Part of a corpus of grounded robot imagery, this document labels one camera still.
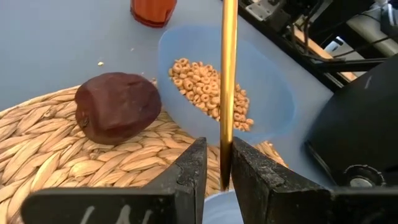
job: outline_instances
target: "round placemat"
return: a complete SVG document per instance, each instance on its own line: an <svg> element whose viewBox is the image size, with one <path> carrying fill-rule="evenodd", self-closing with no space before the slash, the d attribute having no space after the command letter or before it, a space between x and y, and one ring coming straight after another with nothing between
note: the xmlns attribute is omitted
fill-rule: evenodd
<svg viewBox="0 0 398 224"><path fill-rule="evenodd" d="M75 120L78 86L0 112L0 224L22 223L19 207L49 187L140 187L194 142L165 111L117 146L85 137ZM286 166L271 143L256 148ZM206 196L219 191L219 148L208 147Z"/></svg>

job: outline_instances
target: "plastic bowl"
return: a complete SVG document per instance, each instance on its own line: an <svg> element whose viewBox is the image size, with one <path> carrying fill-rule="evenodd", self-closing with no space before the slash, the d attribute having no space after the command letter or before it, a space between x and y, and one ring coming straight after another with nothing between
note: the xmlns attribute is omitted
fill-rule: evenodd
<svg viewBox="0 0 398 224"><path fill-rule="evenodd" d="M213 26L180 26L167 30L159 41L158 77L162 103L170 117L195 138L206 137L219 145L220 124L203 114L180 94L168 70L178 58L202 61L217 70L221 65L221 29ZM295 103L281 72L246 41L238 40L236 83L250 99L247 118L254 120L250 132L234 130L234 136L251 145L269 140L287 129L294 117Z"/></svg>
<svg viewBox="0 0 398 224"><path fill-rule="evenodd" d="M238 199L234 190L205 199L203 224L243 224Z"/></svg>

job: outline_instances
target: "black cable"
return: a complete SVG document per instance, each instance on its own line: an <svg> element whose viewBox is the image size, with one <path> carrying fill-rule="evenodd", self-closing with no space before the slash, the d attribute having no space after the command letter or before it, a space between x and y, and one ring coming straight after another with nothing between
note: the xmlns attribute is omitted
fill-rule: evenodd
<svg viewBox="0 0 398 224"><path fill-rule="evenodd" d="M322 1L317 1L317 3L315 4L315 6L311 9L310 13L308 14L307 18L305 18L304 20L304 46L305 46L305 50L304 50L304 54L308 55L308 39L309 39L309 25L310 25L310 19L313 17L313 15L315 15L315 13L317 13L317 11L319 10L319 8L321 8L322 5Z"/></svg>
<svg viewBox="0 0 398 224"><path fill-rule="evenodd" d="M350 50L350 51L348 51L348 52L345 52L345 53L342 53L342 54L339 54L339 55L335 55L334 57L337 58L337 57L345 56L345 55L351 54L351 53L353 53L353 52L357 52L357 51L359 51L359 50L363 50L363 49L366 49L366 48L368 48L368 47L372 47L374 44L378 44L378 43L380 43L380 42L383 42L383 41L385 41L385 40L388 40L388 39L394 38L394 37L398 37L398 34L394 34L394 35L387 36L387 37L385 37L385 38L381 38L381 39L376 40L376 41L374 41L374 42L370 42L370 43L368 43L368 44L365 44L365 45L362 45L362 46L360 46L360 47L357 47L357 48L355 48L354 50Z"/></svg>
<svg viewBox="0 0 398 224"><path fill-rule="evenodd" d="M371 19L373 19L373 20L375 20L375 21L377 21L377 22L380 22L380 20L378 20L378 19L376 19L375 17L370 16L370 15L368 15L368 14L360 13L360 14L358 14L357 16L366 16L366 17L369 17L369 18L371 18Z"/></svg>
<svg viewBox="0 0 398 224"><path fill-rule="evenodd" d="M329 27L329 28L320 30L320 31L314 33L313 36L315 37L315 36L317 36L317 35L319 35L319 34L322 34L322 33L324 33L324 32L327 32L327 31L329 31L329 30L332 30L332 29L334 29L334 28L336 28L336 27L338 27L338 26L340 26L340 25L342 25L342 24L348 22L350 19L353 19L353 18L355 18L355 17L357 17L357 16L366 16L366 17L370 17L370 18L374 19L375 21L380 22L380 20L376 19L376 18L373 17L373 16L370 16L370 15L364 14L364 13L360 13L360 14L357 14L357 15L355 15L355 16L352 16L352 17L350 17L350 18L348 18L348 19L345 19L345 20L343 20L343 21L341 21L341 22L339 22L339 23L337 23L337 24L335 24L335 25L333 25L333 26L331 26L331 27Z"/></svg>

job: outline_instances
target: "gold rod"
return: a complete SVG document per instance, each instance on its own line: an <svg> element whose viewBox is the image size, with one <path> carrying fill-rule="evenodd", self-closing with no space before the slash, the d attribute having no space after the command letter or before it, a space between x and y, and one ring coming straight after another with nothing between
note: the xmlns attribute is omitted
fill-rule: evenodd
<svg viewBox="0 0 398 224"><path fill-rule="evenodd" d="M223 1L221 43L221 190L229 189L233 138L238 0Z"/></svg>

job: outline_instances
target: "dark red fruit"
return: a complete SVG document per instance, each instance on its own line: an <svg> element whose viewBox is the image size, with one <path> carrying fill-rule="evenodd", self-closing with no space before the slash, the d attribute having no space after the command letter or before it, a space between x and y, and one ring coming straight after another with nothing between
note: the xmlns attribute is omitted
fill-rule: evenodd
<svg viewBox="0 0 398 224"><path fill-rule="evenodd" d="M159 115L162 103L156 87L144 77L104 73L77 89L76 121L88 139L119 144L134 137Z"/></svg>

